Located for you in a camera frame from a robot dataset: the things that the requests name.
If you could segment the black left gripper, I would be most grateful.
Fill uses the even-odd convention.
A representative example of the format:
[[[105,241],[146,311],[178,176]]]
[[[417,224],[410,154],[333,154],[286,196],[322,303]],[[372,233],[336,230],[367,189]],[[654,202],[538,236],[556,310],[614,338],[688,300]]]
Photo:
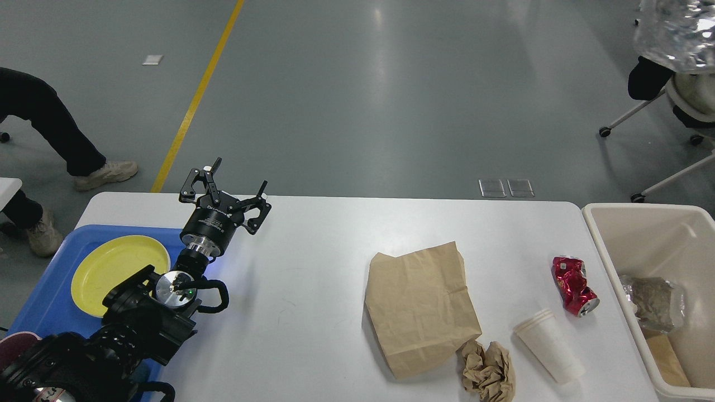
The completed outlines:
[[[257,234],[271,211],[265,195],[266,180],[252,198],[220,193],[214,175],[221,163],[218,157],[212,165],[192,168],[179,191],[180,203],[196,204],[180,239],[186,248],[199,244],[207,257],[224,255],[238,227],[250,235]]]

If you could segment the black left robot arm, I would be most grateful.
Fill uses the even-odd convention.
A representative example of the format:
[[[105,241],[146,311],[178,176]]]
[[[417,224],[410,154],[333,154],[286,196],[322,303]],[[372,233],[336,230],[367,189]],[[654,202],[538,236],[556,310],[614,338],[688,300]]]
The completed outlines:
[[[239,227],[253,235],[271,211],[266,181],[247,199],[219,190],[221,162],[194,168],[182,185],[179,201],[194,211],[173,267],[159,274],[148,264],[112,288],[102,300],[107,310],[100,329],[90,337],[64,332],[23,339],[2,359],[3,401],[130,401],[146,393],[175,399],[171,384],[140,381],[137,369],[146,359],[166,366],[197,332],[195,313],[229,306],[227,286],[206,278],[206,269],[225,254]]]

